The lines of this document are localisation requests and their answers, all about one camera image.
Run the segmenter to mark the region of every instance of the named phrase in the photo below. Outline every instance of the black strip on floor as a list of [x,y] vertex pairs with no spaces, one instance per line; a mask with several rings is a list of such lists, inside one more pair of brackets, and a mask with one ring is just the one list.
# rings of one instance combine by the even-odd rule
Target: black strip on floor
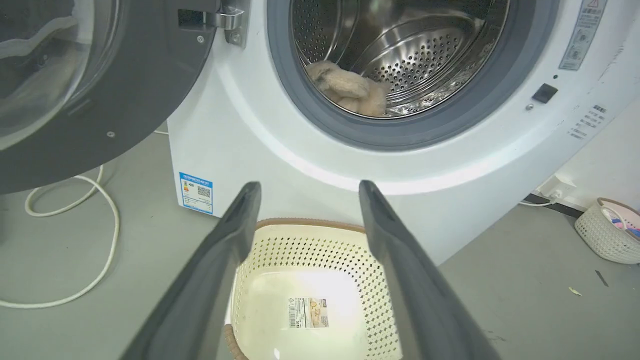
[[602,274],[598,270],[596,270],[596,274],[598,274],[598,277],[600,278],[600,280],[602,280],[602,283],[604,284],[604,286],[609,287],[609,284],[607,284],[604,277],[602,277]]
[[[524,198],[524,201],[527,202],[531,202],[533,204],[544,204],[546,202],[549,202],[548,199],[545,199],[544,197],[540,197],[537,195],[533,195],[532,193],[530,193],[529,195],[527,195],[526,198]],[[566,205],[562,205],[562,204],[552,204],[552,205],[548,205],[545,206],[545,208],[551,209],[551,210],[555,210],[559,213],[568,215],[572,218],[579,218],[580,215],[582,215],[584,212],[574,209],[574,208],[570,208]]]

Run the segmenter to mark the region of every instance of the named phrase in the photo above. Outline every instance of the white washing machine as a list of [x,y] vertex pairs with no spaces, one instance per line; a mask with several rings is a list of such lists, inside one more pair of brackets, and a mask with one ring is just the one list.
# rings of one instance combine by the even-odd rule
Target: white washing machine
[[[178,203],[222,216],[260,181],[259,218],[361,224],[370,179],[441,263],[638,94],[639,5],[238,2],[168,120]],[[304,70],[319,60],[390,83],[385,116],[323,96]]]

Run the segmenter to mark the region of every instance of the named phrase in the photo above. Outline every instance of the washing machine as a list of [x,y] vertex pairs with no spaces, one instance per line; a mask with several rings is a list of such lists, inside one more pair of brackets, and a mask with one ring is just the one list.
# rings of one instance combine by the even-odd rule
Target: washing machine
[[[259,219],[357,225],[369,179],[441,263],[637,95],[639,6],[12,3],[0,35],[0,190],[96,167],[168,119],[179,205],[222,216],[259,181]],[[323,60],[387,84],[384,115],[316,89],[305,67]]]

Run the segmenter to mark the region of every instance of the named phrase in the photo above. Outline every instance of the cream plastic basket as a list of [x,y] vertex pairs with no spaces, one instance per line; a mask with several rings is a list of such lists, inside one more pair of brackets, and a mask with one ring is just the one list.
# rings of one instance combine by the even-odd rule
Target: cream plastic basket
[[225,337],[236,360],[402,358],[364,229],[318,220],[258,223],[236,272]]
[[[622,221],[618,229],[611,216]],[[628,227],[640,227],[640,213],[611,199],[598,198],[596,203],[575,222],[575,230],[591,250],[601,258],[621,264],[640,263],[640,239]]]

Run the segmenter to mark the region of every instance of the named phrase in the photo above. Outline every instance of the wall socket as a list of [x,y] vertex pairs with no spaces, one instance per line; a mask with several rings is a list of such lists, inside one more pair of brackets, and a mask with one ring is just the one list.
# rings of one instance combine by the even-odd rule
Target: wall socket
[[555,196],[560,194],[557,199],[564,199],[575,190],[575,187],[576,186],[571,180],[563,179],[558,175],[553,175],[544,184],[540,185],[538,190],[542,196],[548,199],[550,199],[553,194],[555,194]]

